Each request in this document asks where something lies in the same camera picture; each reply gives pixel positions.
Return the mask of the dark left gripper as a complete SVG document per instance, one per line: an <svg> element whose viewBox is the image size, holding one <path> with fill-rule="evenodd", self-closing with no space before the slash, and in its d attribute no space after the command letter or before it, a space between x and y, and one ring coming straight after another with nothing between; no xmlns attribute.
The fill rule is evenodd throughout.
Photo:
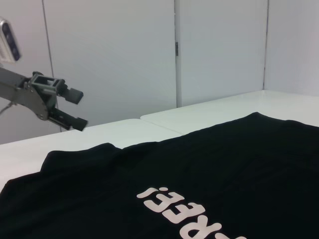
<svg viewBox="0 0 319 239"><path fill-rule="evenodd" d="M34 72L32 77L25 77L4 68L0 70L1 98L30 109L41 120L49 120L66 130L73 128L83 131L87 120L75 118L56 108L60 95L67 102L78 104L84 93L67 88L63 79L47 77L38 72Z"/></svg>

